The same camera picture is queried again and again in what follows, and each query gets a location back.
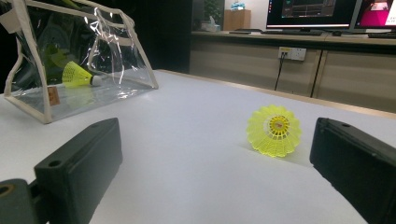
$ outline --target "power socket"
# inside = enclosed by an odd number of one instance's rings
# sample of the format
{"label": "power socket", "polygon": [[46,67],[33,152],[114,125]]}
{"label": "power socket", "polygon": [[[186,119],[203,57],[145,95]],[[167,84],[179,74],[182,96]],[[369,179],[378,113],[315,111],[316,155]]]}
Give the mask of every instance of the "power socket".
{"label": "power socket", "polygon": [[284,59],[303,61],[305,59],[306,49],[279,47],[277,58],[281,58],[282,53],[286,53]]}
{"label": "power socket", "polygon": [[303,61],[305,59],[306,49],[292,49],[291,59],[297,61]]}
{"label": "power socket", "polygon": [[277,54],[277,58],[282,58],[282,53],[286,53],[284,59],[291,59],[291,50],[292,48],[279,47],[279,53]]}

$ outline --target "monitor screen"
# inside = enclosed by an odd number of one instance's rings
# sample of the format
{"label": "monitor screen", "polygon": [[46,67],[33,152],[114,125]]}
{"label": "monitor screen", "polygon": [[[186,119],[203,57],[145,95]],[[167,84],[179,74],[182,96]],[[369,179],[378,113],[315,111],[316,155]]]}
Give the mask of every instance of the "monitor screen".
{"label": "monitor screen", "polygon": [[267,29],[347,29],[356,0],[269,0]]}
{"label": "monitor screen", "polygon": [[393,0],[362,0],[355,28],[396,29]]}

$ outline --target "white table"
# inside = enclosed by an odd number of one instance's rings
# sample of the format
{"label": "white table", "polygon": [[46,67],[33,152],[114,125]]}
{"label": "white table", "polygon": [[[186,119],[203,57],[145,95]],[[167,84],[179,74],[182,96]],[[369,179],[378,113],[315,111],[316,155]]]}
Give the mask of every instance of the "white table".
{"label": "white table", "polygon": [[[33,167],[52,151],[88,125],[117,117],[124,162],[91,223],[365,223],[310,164],[315,123],[338,119],[396,146],[395,115],[155,76],[159,90],[48,125],[1,98],[0,180],[33,181]],[[302,143],[285,159],[263,156],[247,140],[248,118],[269,104],[301,121]]]}

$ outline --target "transparent pvc bag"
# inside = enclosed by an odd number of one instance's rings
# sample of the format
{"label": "transparent pvc bag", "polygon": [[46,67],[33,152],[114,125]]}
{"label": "transparent pvc bag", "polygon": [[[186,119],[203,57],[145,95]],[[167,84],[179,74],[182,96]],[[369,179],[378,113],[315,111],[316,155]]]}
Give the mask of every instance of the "transparent pvc bag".
{"label": "transparent pvc bag", "polygon": [[122,11],[83,0],[0,0],[19,58],[5,97],[44,123],[158,89]]}

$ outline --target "yellow shuttlecock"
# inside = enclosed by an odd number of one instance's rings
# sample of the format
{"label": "yellow shuttlecock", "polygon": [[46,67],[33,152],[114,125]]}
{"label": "yellow shuttlecock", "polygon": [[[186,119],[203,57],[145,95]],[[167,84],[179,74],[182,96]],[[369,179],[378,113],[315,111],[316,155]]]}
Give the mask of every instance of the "yellow shuttlecock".
{"label": "yellow shuttlecock", "polygon": [[270,157],[285,157],[300,144],[300,121],[283,106],[263,106],[247,122],[247,140]]}
{"label": "yellow shuttlecock", "polygon": [[64,67],[62,82],[66,88],[90,84],[93,86],[100,86],[102,84],[102,79],[91,75],[82,67],[78,66],[78,64],[70,62]]}

